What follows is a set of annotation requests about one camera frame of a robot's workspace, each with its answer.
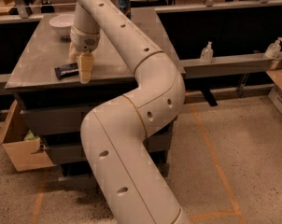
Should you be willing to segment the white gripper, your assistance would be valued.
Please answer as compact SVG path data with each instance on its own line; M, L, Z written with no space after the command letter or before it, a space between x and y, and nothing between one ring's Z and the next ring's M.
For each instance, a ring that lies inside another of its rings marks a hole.
M91 54L96 50L100 40L100 31L86 33L80 31L75 25L70 32L71 43L68 51L68 62L78 62L79 78L82 84L91 81L94 58Z

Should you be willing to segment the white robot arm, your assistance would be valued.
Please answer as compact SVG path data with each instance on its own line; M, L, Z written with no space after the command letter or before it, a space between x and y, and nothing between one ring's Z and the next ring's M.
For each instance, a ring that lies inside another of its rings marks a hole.
M143 142L169 124L185 100L180 71L110 0L77 0L134 74L137 88L95 107L80 128L95 179L118 224L190 224Z

